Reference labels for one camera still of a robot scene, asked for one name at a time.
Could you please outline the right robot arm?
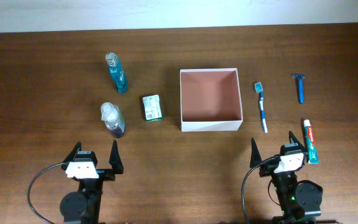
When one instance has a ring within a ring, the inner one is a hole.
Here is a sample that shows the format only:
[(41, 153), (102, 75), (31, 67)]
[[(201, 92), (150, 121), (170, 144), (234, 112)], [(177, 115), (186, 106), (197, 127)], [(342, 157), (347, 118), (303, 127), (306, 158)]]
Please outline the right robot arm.
[(292, 132), (288, 135), (290, 142), (281, 146), (280, 153), (265, 160), (256, 141), (251, 139), (250, 171), (244, 178), (256, 169), (260, 177), (271, 178), (282, 211), (280, 216), (272, 218), (272, 223), (318, 223), (323, 188), (310, 180), (297, 179), (296, 172), (305, 165), (308, 150)]

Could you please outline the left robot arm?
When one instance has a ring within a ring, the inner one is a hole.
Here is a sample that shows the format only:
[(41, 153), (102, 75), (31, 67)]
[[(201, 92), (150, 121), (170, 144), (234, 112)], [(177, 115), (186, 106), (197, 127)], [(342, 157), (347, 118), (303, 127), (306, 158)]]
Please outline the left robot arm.
[(64, 223), (99, 223), (103, 184), (114, 181), (118, 174), (124, 173), (116, 140), (113, 141), (109, 156), (111, 168), (98, 169), (97, 163), (96, 154), (82, 150), (80, 142), (63, 160), (62, 170), (69, 179), (79, 183), (78, 190), (66, 194), (60, 202)]

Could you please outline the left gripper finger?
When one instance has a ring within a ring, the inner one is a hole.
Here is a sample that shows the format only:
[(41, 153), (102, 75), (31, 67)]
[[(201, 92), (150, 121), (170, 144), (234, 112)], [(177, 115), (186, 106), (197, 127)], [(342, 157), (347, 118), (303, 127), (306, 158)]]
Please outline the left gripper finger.
[(124, 173), (124, 166), (121, 161), (121, 157), (119, 155), (117, 141), (114, 140), (112, 144), (111, 153), (109, 156), (109, 164), (112, 167), (112, 170), (115, 174), (123, 174)]
[(78, 141), (74, 148), (71, 150), (71, 152), (66, 156), (66, 158), (63, 160), (63, 163), (69, 163), (69, 162), (73, 162), (77, 153), (81, 151), (81, 142)]

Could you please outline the teal mouthwash bottle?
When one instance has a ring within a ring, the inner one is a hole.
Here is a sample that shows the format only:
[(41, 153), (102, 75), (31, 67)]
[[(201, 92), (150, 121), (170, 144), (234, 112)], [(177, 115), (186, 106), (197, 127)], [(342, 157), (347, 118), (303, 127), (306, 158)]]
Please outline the teal mouthwash bottle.
[(128, 81), (119, 57), (111, 52), (106, 54), (105, 58), (108, 64), (109, 74), (115, 82), (118, 92), (125, 93), (127, 91)]

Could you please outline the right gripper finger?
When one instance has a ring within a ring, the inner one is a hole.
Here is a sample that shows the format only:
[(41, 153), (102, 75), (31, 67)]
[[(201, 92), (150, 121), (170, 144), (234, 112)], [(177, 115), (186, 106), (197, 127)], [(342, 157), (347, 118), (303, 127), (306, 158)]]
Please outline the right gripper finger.
[(260, 165), (262, 158), (260, 156), (259, 149), (257, 147), (254, 138), (251, 139), (251, 156), (250, 156), (250, 168), (254, 168)]
[(292, 131), (289, 131), (289, 140), (290, 140), (290, 150), (291, 151), (298, 151), (306, 152), (306, 148), (302, 143), (295, 137)]

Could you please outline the purple pump soap bottle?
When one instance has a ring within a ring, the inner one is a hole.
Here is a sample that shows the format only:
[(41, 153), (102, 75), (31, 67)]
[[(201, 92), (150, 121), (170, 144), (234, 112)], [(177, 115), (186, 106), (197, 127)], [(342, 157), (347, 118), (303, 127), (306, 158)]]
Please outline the purple pump soap bottle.
[(119, 107), (109, 102), (101, 105), (101, 120), (115, 138), (122, 138), (126, 130), (124, 117)]

